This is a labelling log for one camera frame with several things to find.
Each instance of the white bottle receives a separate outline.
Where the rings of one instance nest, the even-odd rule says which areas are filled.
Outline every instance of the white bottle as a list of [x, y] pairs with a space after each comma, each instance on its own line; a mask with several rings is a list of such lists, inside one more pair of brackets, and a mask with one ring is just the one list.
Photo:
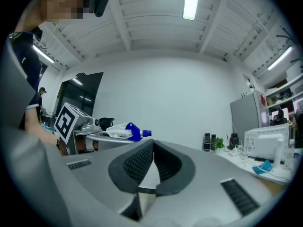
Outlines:
[[294, 163], [294, 139], [289, 140], [289, 146], [286, 150], [286, 158], [284, 166], [286, 170], [290, 170]]

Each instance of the refrigerator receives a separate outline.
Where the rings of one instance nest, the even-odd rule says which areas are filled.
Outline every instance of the refrigerator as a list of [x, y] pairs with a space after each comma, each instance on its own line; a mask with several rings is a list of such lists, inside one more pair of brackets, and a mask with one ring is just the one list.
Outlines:
[[232, 102], [231, 110], [233, 132], [238, 133], [242, 144], [246, 131], [269, 126], [266, 98], [259, 91]]

